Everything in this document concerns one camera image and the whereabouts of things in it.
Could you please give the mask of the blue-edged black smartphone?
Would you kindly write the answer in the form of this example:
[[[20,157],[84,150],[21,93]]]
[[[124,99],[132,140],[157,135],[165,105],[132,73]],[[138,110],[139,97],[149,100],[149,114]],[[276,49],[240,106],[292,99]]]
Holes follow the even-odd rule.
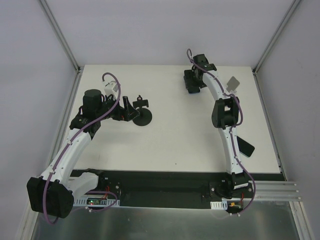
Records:
[[[185,88],[189,94],[197,94],[200,92],[200,87],[193,76],[184,76]]]

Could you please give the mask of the black round-base phone stand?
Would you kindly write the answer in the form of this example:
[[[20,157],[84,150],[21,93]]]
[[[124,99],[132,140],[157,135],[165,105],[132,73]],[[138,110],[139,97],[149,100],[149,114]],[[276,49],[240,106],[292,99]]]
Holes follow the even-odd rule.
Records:
[[[153,115],[149,108],[149,101],[143,99],[141,95],[133,103],[133,108],[139,112],[139,116],[133,119],[133,123],[137,126],[144,127],[151,123]]]

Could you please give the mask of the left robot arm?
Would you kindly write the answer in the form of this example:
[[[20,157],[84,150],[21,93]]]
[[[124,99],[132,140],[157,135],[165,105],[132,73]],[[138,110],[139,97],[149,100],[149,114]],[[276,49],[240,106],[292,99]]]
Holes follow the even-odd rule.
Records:
[[[72,181],[70,175],[101,122],[107,119],[132,121],[140,115],[138,107],[138,101],[130,102],[127,96],[120,98],[113,93],[104,95],[98,89],[86,90],[61,149],[47,169],[39,177],[31,177],[26,184],[31,209],[46,217],[64,219],[70,214],[75,199],[89,191],[102,194],[106,183],[100,179],[99,171],[88,170]]]

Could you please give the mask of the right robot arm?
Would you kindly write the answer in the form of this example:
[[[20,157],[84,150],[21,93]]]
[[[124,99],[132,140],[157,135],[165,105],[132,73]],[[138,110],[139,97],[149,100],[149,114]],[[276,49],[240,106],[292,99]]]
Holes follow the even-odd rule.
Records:
[[[226,159],[226,179],[214,188],[214,192],[219,197],[231,199],[241,194],[243,188],[249,185],[249,176],[242,164],[237,139],[237,126],[243,122],[240,101],[223,86],[216,66],[209,63],[204,54],[193,56],[190,49],[187,49],[186,54],[192,63],[191,69],[184,71],[187,92],[197,94],[207,87],[214,99],[211,121],[219,131]]]

